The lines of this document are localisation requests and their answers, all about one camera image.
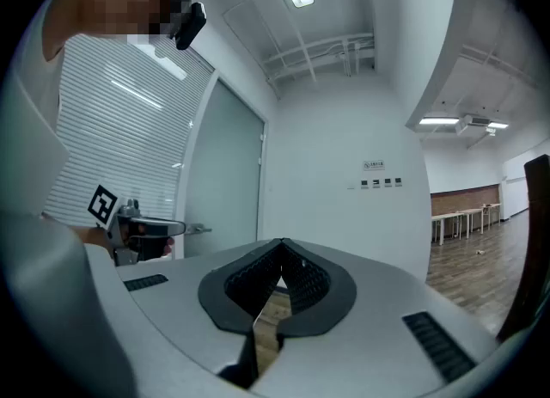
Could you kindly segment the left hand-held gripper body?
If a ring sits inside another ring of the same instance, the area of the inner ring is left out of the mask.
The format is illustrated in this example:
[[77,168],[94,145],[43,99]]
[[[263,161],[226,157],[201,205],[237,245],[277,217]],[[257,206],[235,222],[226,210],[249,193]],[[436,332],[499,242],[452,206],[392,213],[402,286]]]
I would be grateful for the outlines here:
[[124,202],[102,185],[95,189],[89,214],[105,234],[116,266],[133,265],[167,256],[167,238],[154,236],[158,219],[141,216],[136,199]]

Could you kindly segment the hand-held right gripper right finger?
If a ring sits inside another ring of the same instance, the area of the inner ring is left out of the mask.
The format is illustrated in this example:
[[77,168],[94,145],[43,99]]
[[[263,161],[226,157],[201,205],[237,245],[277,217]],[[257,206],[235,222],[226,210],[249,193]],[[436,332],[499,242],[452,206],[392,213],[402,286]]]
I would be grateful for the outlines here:
[[263,397],[416,397],[440,389],[443,378],[403,319],[428,312],[475,362],[498,348],[472,315],[397,267],[300,242],[342,266],[354,279],[356,301],[326,334],[287,339],[253,385]]

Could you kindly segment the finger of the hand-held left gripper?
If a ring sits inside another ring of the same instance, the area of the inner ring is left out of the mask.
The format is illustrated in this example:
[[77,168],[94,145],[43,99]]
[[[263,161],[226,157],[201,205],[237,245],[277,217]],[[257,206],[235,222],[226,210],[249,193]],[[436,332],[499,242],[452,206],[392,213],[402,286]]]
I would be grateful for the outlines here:
[[186,232],[186,224],[181,221],[139,217],[137,231],[141,236],[179,236]]

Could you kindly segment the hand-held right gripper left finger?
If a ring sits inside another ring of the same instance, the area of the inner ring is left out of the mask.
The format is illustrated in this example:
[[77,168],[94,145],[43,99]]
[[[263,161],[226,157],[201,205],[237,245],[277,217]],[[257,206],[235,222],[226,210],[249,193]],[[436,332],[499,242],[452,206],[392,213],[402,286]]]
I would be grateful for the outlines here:
[[87,245],[96,292],[134,376],[136,397],[278,397],[276,385],[243,389],[218,376],[238,362],[246,341],[220,330],[199,303],[201,279],[257,248],[114,266]]

